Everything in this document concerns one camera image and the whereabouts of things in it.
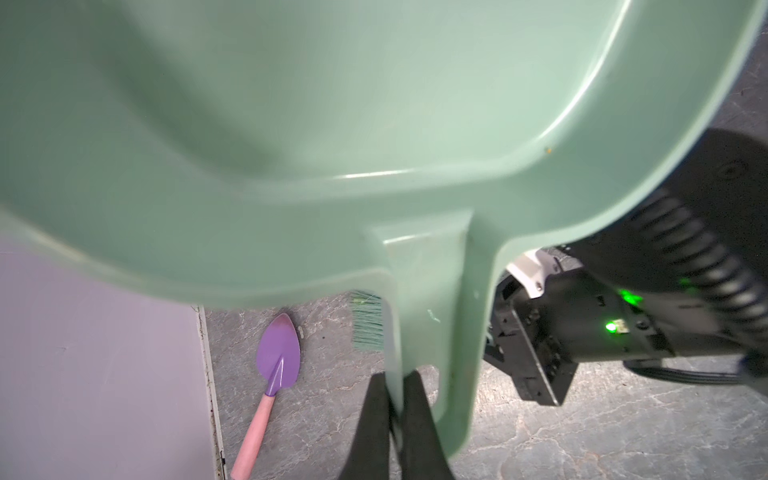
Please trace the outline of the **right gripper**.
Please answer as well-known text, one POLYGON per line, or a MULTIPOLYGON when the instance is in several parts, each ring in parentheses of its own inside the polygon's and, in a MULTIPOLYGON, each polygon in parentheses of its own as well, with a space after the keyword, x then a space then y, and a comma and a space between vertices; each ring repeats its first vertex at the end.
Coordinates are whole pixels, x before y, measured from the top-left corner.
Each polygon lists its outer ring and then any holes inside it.
POLYGON ((537 298, 508 275, 496 288, 484 360, 521 399, 560 406, 580 364, 658 359, 657 334, 647 315, 582 268, 548 277, 537 298))

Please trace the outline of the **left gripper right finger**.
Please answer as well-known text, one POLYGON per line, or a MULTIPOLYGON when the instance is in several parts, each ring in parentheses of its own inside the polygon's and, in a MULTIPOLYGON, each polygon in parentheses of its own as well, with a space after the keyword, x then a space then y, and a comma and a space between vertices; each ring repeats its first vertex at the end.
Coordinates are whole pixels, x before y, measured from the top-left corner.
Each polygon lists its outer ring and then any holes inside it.
POLYGON ((440 444, 421 375, 416 370, 404 379, 400 426, 403 479, 455 479, 440 444))

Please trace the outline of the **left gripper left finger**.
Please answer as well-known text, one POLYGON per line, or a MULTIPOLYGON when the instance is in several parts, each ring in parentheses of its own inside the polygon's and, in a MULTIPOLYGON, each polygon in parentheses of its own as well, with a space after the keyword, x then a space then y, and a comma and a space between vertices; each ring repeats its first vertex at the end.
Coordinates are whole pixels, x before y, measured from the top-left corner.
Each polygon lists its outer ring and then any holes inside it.
POLYGON ((368 384, 357 429, 339 480, 389 478, 390 398, 384 373, 368 384))

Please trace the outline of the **mint green hand brush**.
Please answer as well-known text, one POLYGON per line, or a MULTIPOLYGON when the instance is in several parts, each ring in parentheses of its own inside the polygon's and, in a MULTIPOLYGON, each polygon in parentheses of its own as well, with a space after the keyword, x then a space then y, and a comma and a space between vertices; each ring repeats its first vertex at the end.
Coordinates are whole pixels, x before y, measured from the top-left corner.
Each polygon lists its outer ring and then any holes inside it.
POLYGON ((384 347, 382 299, 370 292, 355 290, 350 294, 353 345, 359 350, 381 351, 384 347))

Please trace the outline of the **mint green dustpan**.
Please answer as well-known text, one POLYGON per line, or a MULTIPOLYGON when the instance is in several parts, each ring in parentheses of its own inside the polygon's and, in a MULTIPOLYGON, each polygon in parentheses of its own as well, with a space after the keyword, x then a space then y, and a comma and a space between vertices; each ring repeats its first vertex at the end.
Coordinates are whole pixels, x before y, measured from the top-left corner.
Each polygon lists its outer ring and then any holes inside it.
POLYGON ((467 441, 496 282, 677 166, 763 1, 5 1, 1 225, 210 307, 368 290, 467 441))

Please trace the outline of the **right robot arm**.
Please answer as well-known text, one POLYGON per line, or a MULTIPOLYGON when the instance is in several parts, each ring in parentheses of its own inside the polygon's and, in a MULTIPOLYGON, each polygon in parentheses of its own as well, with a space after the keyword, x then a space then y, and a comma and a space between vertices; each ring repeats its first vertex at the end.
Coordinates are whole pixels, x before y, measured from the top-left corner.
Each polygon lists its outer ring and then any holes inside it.
POLYGON ((499 283, 484 358, 525 401, 561 405, 577 368, 767 390, 767 144, 709 129, 613 224, 534 250, 499 283))

